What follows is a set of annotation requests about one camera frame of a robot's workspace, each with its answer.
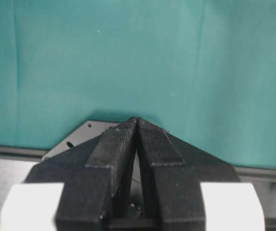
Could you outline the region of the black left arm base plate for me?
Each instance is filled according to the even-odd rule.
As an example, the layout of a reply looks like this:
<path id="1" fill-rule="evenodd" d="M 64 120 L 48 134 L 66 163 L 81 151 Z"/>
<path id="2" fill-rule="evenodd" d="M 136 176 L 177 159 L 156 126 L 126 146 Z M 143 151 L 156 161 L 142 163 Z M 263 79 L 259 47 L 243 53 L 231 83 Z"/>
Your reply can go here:
<path id="1" fill-rule="evenodd" d="M 93 139 L 99 136 L 107 128 L 116 126 L 117 124 L 118 122 L 87 120 L 48 151 L 42 157 L 42 160 L 51 158 L 87 140 Z"/>

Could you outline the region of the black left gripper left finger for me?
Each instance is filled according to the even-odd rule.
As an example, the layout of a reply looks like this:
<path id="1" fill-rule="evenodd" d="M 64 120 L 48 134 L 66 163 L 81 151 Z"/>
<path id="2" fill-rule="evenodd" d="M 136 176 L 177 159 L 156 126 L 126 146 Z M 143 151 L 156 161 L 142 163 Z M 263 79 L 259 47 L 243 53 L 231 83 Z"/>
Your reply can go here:
<path id="1" fill-rule="evenodd" d="M 56 212 L 59 231 L 99 231 L 111 218 L 127 215 L 137 119 L 32 167 L 27 183 L 64 184 Z"/>

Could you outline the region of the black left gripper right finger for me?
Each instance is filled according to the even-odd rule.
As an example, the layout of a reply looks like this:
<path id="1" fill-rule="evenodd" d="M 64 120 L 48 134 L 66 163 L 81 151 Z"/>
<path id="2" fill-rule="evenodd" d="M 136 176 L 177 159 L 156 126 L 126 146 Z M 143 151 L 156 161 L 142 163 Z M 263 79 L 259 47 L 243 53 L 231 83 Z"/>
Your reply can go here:
<path id="1" fill-rule="evenodd" d="M 239 182 L 234 167 L 138 118 L 137 152 L 145 206 L 161 231 L 204 231 L 201 182 Z"/>

